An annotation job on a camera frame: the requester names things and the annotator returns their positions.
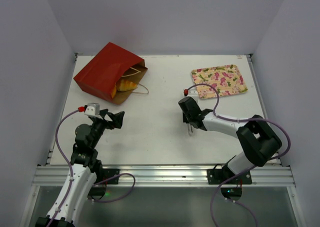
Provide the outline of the red paper bag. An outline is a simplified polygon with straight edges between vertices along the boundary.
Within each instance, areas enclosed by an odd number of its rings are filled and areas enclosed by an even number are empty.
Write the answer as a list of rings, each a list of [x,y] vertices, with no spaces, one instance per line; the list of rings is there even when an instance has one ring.
[[[128,80],[137,85],[147,70],[143,58],[109,42],[73,79],[82,91],[120,105],[133,90],[119,91],[117,82]]]

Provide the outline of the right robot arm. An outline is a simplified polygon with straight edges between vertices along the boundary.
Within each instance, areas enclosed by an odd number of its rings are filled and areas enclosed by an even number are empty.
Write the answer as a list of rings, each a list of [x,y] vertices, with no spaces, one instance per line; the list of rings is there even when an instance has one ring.
[[[234,183],[250,173],[252,167],[263,167],[282,147],[282,141],[260,115],[252,118],[231,119],[215,115],[213,110],[201,110],[196,100],[186,96],[178,102],[186,124],[202,131],[219,132],[238,139],[242,152],[231,158],[220,169],[207,171],[209,184],[224,181]]]

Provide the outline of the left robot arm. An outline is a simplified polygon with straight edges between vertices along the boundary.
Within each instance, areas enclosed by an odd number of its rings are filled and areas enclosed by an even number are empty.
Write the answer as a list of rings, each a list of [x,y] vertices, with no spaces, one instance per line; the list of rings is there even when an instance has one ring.
[[[79,219],[85,200],[95,185],[105,182],[115,184],[120,176],[119,169],[104,171],[98,159],[96,145],[105,130],[120,129],[125,112],[111,113],[99,109],[97,104],[87,104],[67,114],[84,113],[92,124],[81,124],[75,129],[75,140],[71,157],[60,152],[69,171],[60,193],[45,217],[39,217],[37,227],[74,227]]]

